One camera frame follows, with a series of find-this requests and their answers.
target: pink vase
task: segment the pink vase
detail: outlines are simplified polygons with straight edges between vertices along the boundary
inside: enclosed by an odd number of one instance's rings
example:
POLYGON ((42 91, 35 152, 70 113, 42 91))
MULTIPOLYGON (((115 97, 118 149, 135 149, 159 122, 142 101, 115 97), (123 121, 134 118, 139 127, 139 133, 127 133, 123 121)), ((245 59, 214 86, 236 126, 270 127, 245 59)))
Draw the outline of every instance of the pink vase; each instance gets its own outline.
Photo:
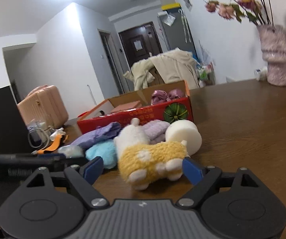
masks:
POLYGON ((276 86, 286 86, 286 35, 280 25, 257 27, 263 53, 268 62, 267 81, 276 86))

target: clear plastic bag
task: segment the clear plastic bag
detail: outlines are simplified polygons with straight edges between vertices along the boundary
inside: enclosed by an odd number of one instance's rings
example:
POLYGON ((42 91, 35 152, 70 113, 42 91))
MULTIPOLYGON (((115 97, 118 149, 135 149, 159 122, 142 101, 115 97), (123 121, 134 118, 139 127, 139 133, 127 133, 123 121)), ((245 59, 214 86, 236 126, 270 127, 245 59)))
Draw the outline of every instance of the clear plastic bag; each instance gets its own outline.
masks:
POLYGON ((63 146, 58 149, 59 154, 65 154, 66 158, 84 157, 82 148, 79 146, 63 146))
POLYGON ((168 14, 167 17, 163 20, 163 22, 168 26, 172 26, 175 20, 176 17, 173 14, 168 14))

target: beige coat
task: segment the beige coat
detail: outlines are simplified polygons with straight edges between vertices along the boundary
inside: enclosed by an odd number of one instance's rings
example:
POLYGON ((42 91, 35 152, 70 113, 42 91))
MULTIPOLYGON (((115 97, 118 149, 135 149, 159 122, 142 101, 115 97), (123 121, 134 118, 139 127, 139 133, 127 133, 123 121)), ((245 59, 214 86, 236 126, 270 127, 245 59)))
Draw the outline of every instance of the beige coat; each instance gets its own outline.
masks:
POLYGON ((135 63, 131 67, 132 73, 127 71, 124 77, 134 82, 135 91, 145 89, 155 79, 149 72, 155 67, 165 83, 185 80, 189 89, 196 89, 199 88, 194 68, 196 63, 191 52, 176 48, 135 63))
POLYGON ((165 83, 185 80, 189 89, 199 88, 195 72, 197 61, 191 52, 178 48, 149 58, 165 83))

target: watermelon print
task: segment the watermelon print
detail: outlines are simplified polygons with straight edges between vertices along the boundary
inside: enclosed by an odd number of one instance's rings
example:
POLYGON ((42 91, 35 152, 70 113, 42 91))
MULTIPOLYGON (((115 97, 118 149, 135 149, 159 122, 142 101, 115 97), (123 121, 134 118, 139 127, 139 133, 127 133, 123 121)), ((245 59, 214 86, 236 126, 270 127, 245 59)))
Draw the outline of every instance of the watermelon print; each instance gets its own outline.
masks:
POLYGON ((165 108, 164 120, 168 123, 173 123, 177 120, 186 120, 188 117, 188 110, 184 104, 172 103, 165 108))

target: cardboard box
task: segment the cardboard box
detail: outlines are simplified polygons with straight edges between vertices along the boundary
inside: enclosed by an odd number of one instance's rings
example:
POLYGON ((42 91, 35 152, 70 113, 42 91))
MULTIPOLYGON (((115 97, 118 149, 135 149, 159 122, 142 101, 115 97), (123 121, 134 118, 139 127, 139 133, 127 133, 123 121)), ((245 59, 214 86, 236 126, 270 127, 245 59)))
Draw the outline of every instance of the cardboard box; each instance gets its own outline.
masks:
POLYGON ((94 109, 81 114, 78 117, 77 124, 82 134, 85 134, 95 130, 98 126, 103 127, 111 122, 119 122, 122 126, 126 126, 130 124, 132 118, 139 118, 141 125, 156 119, 168 122, 174 122, 178 119, 193 121, 189 95, 190 91, 184 81, 155 85, 144 90, 107 99, 94 109), (150 105, 151 96, 155 90, 163 90, 169 93, 174 89, 181 89, 186 94, 186 97, 154 106, 150 105), (134 101, 141 101, 144 107, 110 114, 115 107, 134 101))

